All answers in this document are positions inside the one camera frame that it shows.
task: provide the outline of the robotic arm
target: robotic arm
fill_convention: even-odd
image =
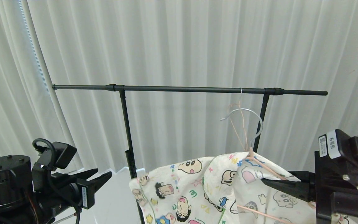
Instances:
[[[95,193],[111,178],[111,172],[93,180],[87,179],[98,169],[74,175],[51,174],[56,168],[65,169],[77,149],[45,139],[34,140],[33,146],[40,158],[32,171],[28,156],[0,157],[0,224],[51,224],[69,207],[75,208],[78,224],[81,208],[94,206]]]
[[[315,173],[290,172],[301,182],[266,180],[267,186],[316,202],[317,224],[330,224],[332,213],[358,217],[358,137],[336,129],[319,137]]]

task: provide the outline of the pink star print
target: pink star print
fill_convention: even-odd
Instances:
[[[195,181],[194,181],[193,183],[191,183],[191,184],[193,184],[194,187],[196,187],[197,185],[202,184],[202,183],[201,183],[201,179],[195,180]]]

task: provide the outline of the black cylindrical motor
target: black cylindrical motor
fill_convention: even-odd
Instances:
[[[0,212],[28,203],[33,192],[28,156],[0,156]]]

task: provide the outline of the white curtain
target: white curtain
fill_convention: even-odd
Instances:
[[[46,86],[51,81],[42,72],[22,12],[17,1],[0,1],[0,156],[27,155],[36,162],[34,139],[70,139],[63,133],[56,95]],[[77,157],[65,172],[81,168]]]

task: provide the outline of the clothes hanger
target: clothes hanger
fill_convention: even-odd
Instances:
[[[247,148],[248,148],[248,139],[247,139],[247,132],[246,132],[245,127],[244,127],[244,120],[245,120],[245,119],[244,119],[244,115],[243,115],[243,112],[242,112],[242,111],[243,111],[243,110],[246,110],[246,111],[249,111],[249,112],[252,112],[253,114],[255,114],[255,115],[259,118],[260,130],[259,130],[259,132],[256,133],[256,135],[251,139],[250,148],[248,149],[248,152],[249,152],[249,153],[248,153],[246,159],[255,161],[255,162],[258,163],[261,167],[263,167],[264,169],[268,170],[269,172],[271,172],[272,174],[274,174],[276,177],[280,178],[281,180],[287,180],[285,177],[283,177],[283,176],[277,174],[275,171],[273,171],[273,170],[270,169],[269,167],[265,166],[263,163],[261,163],[258,159],[256,159],[256,158],[254,157],[254,155],[253,155],[253,143],[254,143],[255,139],[262,133],[263,120],[262,120],[261,117],[260,117],[257,113],[255,113],[253,110],[250,110],[250,109],[247,109],[247,108],[241,108],[241,97],[242,97],[242,94],[240,95],[240,99],[239,99],[239,101],[238,101],[238,104],[231,104],[231,105],[229,105],[229,107],[228,107],[227,109],[229,110],[229,108],[232,107],[232,106],[234,106],[234,105],[238,105],[239,108],[232,110],[225,118],[221,118],[220,120],[223,121],[223,120],[229,118],[230,123],[231,123],[232,126],[233,126],[234,132],[236,133],[236,136],[237,136],[238,140],[240,141],[241,147],[242,147],[245,151],[247,151]],[[243,127],[243,132],[244,132],[244,135],[245,135],[245,138],[246,138],[246,147],[244,147],[243,142],[241,141],[240,136],[238,135],[237,130],[236,130],[236,128],[234,127],[233,121],[232,121],[232,119],[230,118],[230,115],[231,115],[233,112],[235,112],[235,111],[241,111],[241,116],[243,117],[243,126],[242,126],[242,127]],[[286,220],[282,220],[282,219],[280,219],[280,218],[277,218],[277,217],[268,215],[268,214],[266,214],[266,213],[262,213],[262,212],[260,212],[260,211],[257,211],[257,210],[254,210],[254,209],[251,209],[251,208],[248,208],[248,207],[244,207],[244,206],[240,206],[240,205],[237,205],[237,207],[242,208],[242,209],[245,209],[245,210],[249,210],[249,211],[251,211],[251,212],[260,214],[260,215],[262,215],[262,216],[265,216],[265,217],[268,217],[268,218],[271,218],[271,219],[274,219],[274,220],[279,221],[280,223],[283,223],[283,224],[294,224],[294,223],[292,223],[292,222],[289,222],[289,221],[286,221]]]

